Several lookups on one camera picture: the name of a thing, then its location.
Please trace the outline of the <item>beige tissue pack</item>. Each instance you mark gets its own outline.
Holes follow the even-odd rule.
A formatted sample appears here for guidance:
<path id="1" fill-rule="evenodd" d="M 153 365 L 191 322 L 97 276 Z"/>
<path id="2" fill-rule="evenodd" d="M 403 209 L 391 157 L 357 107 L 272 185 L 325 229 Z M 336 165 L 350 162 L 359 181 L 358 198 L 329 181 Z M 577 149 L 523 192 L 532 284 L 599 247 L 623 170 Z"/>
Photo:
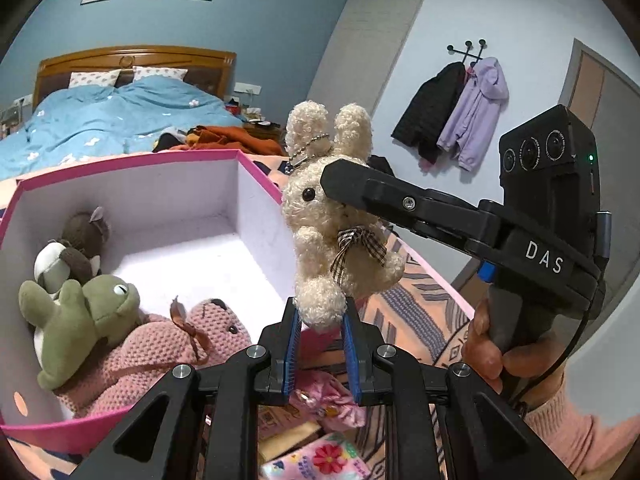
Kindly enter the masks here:
<path id="1" fill-rule="evenodd" d="M 257 412 L 258 462 L 264 464 L 317 439 L 322 427 L 293 405 L 261 405 Z"/>

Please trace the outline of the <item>pink knitted bear plush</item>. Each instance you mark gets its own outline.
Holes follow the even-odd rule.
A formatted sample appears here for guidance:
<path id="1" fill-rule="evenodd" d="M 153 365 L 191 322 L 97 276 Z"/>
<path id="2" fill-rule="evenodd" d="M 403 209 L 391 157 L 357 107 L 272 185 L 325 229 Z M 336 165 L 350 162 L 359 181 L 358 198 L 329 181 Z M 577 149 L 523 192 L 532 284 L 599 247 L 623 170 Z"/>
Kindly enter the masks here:
<path id="1" fill-rule="evenodd" d="M 172 300 L 168 318 L 149 314 L 119 346 L 97 344 L 54 394 L 76 418 L 103 415 L 136 404 L 179 364 L 222 364 L 249 345 L 250 334 L 222 300 L 189 311 Z"/>

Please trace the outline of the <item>floral pink tissue pack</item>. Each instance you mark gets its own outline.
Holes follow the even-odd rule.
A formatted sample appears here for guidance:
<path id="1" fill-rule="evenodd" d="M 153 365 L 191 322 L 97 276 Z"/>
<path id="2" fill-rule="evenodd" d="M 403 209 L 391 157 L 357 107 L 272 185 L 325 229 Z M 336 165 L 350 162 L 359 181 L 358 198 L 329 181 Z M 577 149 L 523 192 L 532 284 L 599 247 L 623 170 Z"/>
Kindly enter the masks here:
<path id="1" fill-rule="evenodd" d="M 344 434 L 334 432 L 264 463 L 259 479 L 367 479 L 371 471 Z"/>

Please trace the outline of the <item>pink satin drawstring pouch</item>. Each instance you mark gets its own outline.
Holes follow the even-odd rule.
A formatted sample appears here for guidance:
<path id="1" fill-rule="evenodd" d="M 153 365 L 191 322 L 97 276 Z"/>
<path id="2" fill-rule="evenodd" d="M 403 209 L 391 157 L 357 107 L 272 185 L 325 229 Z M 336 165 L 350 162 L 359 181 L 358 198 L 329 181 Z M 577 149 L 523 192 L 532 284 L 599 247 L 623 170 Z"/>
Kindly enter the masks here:
<path id="1" fill-rule="evenodd" d="M 346 431 L 366 424 L 367 411 L 333 375 L 321 370 L 296 374 L 290 403 L 326 431 Z"/>

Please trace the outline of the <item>cream bunny plush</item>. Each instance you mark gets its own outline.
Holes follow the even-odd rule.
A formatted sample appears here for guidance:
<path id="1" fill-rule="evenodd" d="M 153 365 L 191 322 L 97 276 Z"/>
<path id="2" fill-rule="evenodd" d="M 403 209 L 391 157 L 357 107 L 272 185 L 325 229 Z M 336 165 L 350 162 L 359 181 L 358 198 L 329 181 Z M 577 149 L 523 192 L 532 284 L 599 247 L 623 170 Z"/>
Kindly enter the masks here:
<path id="1" fill-rule="evenodd" d="M 288 114 L 285 143 L 292 174 L 282 191 L 281 210 L 293 234 L 296 255 L 295 304 L 302 321 L 317 333 L 341 325 L 347 299 L 366 299 L 402 278 L 405 260 L 386 248 L 383 223 L 373 214 L 331 200 L 320 180 L 332 162 L 364 166 L 371 155 L 367 111 L 356 103 L 335 116 L 314 101 Z"/>

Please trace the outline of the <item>green frog plush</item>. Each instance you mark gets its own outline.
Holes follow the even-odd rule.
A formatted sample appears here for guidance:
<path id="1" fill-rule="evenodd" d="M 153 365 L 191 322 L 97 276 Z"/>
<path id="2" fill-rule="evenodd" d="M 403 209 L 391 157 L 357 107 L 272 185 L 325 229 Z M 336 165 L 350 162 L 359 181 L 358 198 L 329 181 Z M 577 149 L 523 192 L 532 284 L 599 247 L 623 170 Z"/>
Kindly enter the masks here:
<path id="1" fill-rule="evenodd" d="M 49 391 L 68 382 L 98 342 L 116 347 L 140 321 L 137 287 L 107 274 L 86 284 L 67 280 L 56 298 L 26 281 L 18 291 L 18 306 L 39 335 L 37 382 Z"/>

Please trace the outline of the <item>brown knitted monkey plush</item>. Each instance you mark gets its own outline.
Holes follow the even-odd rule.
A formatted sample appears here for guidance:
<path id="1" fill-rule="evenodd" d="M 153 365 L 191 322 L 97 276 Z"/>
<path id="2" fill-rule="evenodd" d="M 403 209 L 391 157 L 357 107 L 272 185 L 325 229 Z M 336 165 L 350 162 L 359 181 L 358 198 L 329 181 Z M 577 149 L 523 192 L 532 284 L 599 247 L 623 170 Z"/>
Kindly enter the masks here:
<path id="1" fill-rule="evenodd" d="M 53 299 L 68 280 L 86 284 L 101 273 L 103 246 L 111 236 L 102 206 L 68 218 L 62 234 L 38 252 L 34 280 Z"/>

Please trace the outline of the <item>lilac hoodie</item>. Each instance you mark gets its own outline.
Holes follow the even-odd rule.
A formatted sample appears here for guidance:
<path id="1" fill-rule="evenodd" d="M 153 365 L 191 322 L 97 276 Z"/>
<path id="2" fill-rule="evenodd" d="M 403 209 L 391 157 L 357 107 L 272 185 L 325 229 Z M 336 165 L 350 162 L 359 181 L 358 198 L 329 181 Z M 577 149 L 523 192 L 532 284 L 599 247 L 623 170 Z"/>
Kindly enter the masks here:
<path id="1" fill-rule="evenodd" d="M 477 170 L 508 101 L 509 88 L 499 61 L 496 58 L 478 61 L 469 71 L 468 81 L 437 146 L 450 152 L 463 170 Z"/>

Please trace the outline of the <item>black jacket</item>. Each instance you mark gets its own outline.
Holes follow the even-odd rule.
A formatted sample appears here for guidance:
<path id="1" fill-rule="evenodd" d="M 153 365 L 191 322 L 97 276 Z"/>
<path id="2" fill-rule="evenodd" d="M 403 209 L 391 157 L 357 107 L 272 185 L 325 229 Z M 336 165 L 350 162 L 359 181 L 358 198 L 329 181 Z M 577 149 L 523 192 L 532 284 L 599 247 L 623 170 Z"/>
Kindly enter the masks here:
<path id="1" fill-rule="evenodd" d="M 421 84 L 399 119 L 392 138 L 416 148 L 421 158 L 434 164 L 440 155 L 437 141 L 457 105 L 465 79 L 465 65 L 454 62 Z"/>

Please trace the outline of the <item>pink cardboard storage box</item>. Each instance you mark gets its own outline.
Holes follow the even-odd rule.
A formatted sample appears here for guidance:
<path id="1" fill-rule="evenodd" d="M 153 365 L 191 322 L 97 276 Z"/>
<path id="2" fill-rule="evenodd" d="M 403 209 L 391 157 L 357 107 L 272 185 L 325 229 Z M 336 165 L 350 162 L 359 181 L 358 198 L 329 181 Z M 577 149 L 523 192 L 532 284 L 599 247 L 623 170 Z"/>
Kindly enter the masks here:
<path id="1" fill-rule="evenodd" d="M 100 206 L 112 234 L 102 269 L 134 284 L 144 312 L 219 298 L 252 338 L 282 318 L 294 288 L 280 211 L 285 161 L 239 151 L 107 157 L 1 185 L 1 429 L 59 453 L 88 453 L 120 414 L 76 419 L 36 381 L 32 334 L 17 305 L 40 249 L 73 214 Z"/>

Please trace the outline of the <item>wooden nightstand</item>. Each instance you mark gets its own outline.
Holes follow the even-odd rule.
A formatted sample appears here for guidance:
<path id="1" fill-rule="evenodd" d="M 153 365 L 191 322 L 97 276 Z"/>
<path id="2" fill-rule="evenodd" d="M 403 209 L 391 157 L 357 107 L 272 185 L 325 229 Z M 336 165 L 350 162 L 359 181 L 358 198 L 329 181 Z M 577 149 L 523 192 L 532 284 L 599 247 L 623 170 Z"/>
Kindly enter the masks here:
<path id="1" fill-rule="evenodd" d="M 271 139 L 280 142 L 283 130 L 280 124 L 262 117 L 257 110 L 242 107 L 239 100 L 232 98 L 224 103 L 224 107 L 242 122 L 242 127 L 254 138 Z"/>

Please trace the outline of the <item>orange brown garment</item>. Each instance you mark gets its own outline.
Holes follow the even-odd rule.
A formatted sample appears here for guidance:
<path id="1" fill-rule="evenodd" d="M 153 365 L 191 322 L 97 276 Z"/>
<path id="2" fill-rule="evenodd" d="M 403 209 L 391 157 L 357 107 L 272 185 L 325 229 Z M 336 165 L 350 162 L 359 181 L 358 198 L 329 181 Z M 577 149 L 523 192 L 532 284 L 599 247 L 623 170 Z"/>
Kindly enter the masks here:
<path id="1" fill-rule="evenodd" d="M 239 150 L 245 154 L 283 156 L 281 145 L 272 139 L 258 139 L 241 127 L 196 126 L 187 132 L 164 131 L 152 152 Z"/>

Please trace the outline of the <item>wooden headboard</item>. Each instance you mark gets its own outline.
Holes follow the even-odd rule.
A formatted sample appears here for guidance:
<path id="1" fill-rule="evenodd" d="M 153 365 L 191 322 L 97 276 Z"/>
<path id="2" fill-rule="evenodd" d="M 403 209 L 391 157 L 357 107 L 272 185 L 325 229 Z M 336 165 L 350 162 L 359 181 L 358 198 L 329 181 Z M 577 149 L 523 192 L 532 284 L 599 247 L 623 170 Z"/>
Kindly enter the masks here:
<path id="1" fill-rule="evenodd" d="M 32 107 L 36 108 L 49 94 L 66 89 L 71 73 L 120 70 L 116 82 L 120 87 L 132 81 L 136 66 L 186 70 L 186 84 L 223 99 L 235 61 L 234 52 L 178 46 L 120 46 L 67 53 L 40 62 Z"/>

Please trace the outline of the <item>blue floral duvet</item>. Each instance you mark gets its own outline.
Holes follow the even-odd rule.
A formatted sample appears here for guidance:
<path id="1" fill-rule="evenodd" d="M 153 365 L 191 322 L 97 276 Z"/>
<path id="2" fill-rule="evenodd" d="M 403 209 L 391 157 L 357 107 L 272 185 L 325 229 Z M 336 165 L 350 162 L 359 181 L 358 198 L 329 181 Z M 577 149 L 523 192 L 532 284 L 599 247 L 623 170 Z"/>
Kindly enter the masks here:
<path id="1" fill-rule="evenodd" d="M 151 76 L 120 88 L 81 86 L 47 96 L 1 141 L 3 180 L 90 157 L 149 152 L 167 129 L 239 127 L 216 96 L 178 79 Z"/>

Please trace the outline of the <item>right floral pillow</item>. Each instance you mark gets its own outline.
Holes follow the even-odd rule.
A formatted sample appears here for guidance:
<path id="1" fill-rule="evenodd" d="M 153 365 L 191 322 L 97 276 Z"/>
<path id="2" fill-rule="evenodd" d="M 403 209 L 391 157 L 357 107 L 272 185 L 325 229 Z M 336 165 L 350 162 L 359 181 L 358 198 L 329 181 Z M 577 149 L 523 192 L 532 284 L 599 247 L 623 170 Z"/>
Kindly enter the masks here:
<path id="1" fill-rule="evenodd" d="M 134 81 L 155 76 L 184 81 L 184 77 L 188 71 L 187 68 L 134 66 Z"/>

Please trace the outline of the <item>floral pillow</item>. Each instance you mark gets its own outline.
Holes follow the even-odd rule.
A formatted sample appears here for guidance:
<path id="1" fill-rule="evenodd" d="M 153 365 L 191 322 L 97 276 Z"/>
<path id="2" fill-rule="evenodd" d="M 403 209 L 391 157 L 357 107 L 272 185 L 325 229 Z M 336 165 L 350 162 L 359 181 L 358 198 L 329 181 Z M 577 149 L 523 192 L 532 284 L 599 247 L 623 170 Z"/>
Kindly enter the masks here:
<path id="1" fill-rule="evenodd" d="M 83 86 L 114 87 L 120 70 L 99 70 L 98 72 L 71 72 L 68 88 Z"/>
<path id="2" fill-rule="evenodd" d="M 187 68 L 134 66 L 134 81 L 155 76 L 184 81 L 184 77 L 188 71 Z"/>

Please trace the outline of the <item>left floral pillow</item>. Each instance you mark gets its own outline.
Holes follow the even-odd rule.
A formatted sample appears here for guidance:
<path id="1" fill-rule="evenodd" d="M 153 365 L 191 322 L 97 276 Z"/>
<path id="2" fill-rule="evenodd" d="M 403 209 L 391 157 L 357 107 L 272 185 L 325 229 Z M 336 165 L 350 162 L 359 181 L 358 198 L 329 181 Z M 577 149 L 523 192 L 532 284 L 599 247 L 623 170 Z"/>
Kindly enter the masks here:
<path id="1" fill-rule="evenodd" d="M 83 86 L 114 87 L 120 70 L 99 70 L 98 72 L 71 72 L 68 88 Z"/>

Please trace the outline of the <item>black wall coat hook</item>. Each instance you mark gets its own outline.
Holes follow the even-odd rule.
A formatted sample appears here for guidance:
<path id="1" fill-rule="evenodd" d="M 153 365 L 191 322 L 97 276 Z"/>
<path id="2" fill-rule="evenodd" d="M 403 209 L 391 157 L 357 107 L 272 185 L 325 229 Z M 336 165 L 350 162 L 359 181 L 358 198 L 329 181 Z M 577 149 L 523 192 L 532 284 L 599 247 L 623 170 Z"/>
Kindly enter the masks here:
<path id="1" fill-rule="evenodd" d="M 483 59 L 483 53 L 487 47 L 487 41 L 484 38 L 480 38 L 477 44 L 474 44 L 472 40 L 466 40 L 463 49 L 458 49 L 453 44 L 448 44 L 446 49 L 450 55 L 461 55 L 463 63 L 470 61 L 471 65 L 475 65 Z"/>

